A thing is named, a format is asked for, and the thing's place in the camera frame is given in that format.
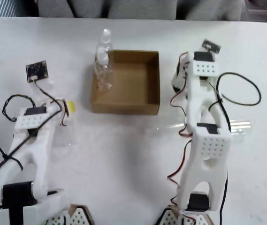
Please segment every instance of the cardboard box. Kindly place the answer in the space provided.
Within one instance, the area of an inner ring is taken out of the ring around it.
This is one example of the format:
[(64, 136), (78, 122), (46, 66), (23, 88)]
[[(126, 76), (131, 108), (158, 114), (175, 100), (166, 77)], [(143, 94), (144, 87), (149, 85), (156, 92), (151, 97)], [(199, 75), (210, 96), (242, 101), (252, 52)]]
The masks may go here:
[(109, 91), (92, 82), (94, 113), (157, 115), (160, 107), (159, 54), (149, 51), (112, 52), (114, 85)]

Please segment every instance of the hole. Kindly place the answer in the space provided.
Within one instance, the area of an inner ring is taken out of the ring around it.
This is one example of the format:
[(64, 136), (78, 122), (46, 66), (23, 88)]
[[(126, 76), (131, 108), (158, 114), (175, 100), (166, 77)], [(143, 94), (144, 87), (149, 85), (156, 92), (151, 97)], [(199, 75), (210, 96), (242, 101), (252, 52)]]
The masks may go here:
[(217, 165), (217, 162), (218, 162), (218, 159), (216, 159), (216, 158), (208, 158), (206, 160), (203, 160), (203, 163), (207, 168), (214, 167), (215, 165)]

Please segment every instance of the white table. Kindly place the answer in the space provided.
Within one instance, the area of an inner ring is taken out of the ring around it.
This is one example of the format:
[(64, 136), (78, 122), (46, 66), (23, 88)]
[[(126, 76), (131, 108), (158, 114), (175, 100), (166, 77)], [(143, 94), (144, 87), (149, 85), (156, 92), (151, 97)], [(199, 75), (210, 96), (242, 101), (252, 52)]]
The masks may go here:
[[(159, 51), (159, 116), (90, 112), (92, 63), (103, 28), (112, 30), (116, 49)], [(25, 65), (47, 60), (57, 90), (76, 103), (78, 137), (69, 152), (53, 149), (51, 186), (67, 189), (73, 203), (88, 205), (98, 225), (154, 224), (175, 195), (166, 176), (179, 165), (187, 140), (176, 129), (161, 135), (143, 129), (154, 128), (157, 121), (174, 122), (176, 109), (168, 103), (178, 56), (198, 49), (204, 38), (222, 45), (222, 72), (244, 74), (263, 95), (256, 107), (225, 102), (229, 116), (251, 120), (253, 130), (229, 155), (223, 223), (267, 224), (267, 23), (0, 18), (0, 145), (9, 148), (14, 127), (1, 114), (4, 101), (14, 93), (32, 95)], [(228, 77), (221, 88), (237, 100), (255, 101), (257, 94), (248, 87)], [(22, 105), (25, 100), (14, 100), (8, 113)], [(218, 213), (212, 217), (218, 224)]]

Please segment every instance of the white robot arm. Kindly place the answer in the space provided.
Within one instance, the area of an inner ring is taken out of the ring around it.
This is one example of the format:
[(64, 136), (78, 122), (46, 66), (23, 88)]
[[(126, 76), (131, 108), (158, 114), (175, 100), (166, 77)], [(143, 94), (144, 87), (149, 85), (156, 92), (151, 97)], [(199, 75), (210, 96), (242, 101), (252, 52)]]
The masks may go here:
[[(219, 65), (215, 57), (220, 48), (208, 42), (204, 51), (189, 52), (179, 60), (179, 70), (172, 81), (174, 90), (187, 86), (187, 130), (192, 134), (191, 154), (178, 187), (178, 208), (184, 214), (206, 214), (220, 208), (227, 179), (226, 161), (231, 132), (219, 104), (215, 88)], [(211, 120), (204, 114), (210, 112)], [(195, 193), (201, 182), (207, 182), (209, 193)]]

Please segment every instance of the clear plastic bottle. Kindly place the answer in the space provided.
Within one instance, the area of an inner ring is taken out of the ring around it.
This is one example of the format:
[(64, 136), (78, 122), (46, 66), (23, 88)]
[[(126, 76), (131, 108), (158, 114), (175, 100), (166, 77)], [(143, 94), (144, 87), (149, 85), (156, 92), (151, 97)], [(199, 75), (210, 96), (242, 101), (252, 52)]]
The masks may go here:
[(110, 90), (113, 86), (113, 70), (109, 63), (108, 53), (105, 48), (99, 47), (96, 55), (94, 70), (98, 78), (98, 88), (103, 91)]
[(98, 52), (98, 49), (101, 47), (104, 48), (105, 51), (108, 53), (109, 60), (112, 63), (113, 62), (112, 51), (114, 48), (111, 43), (111, 31), (108, 29), (103, 30), (103, 33), (101, 34), (101, 37), (100, 37), (100, 41), (96, 47), (96, 53)]

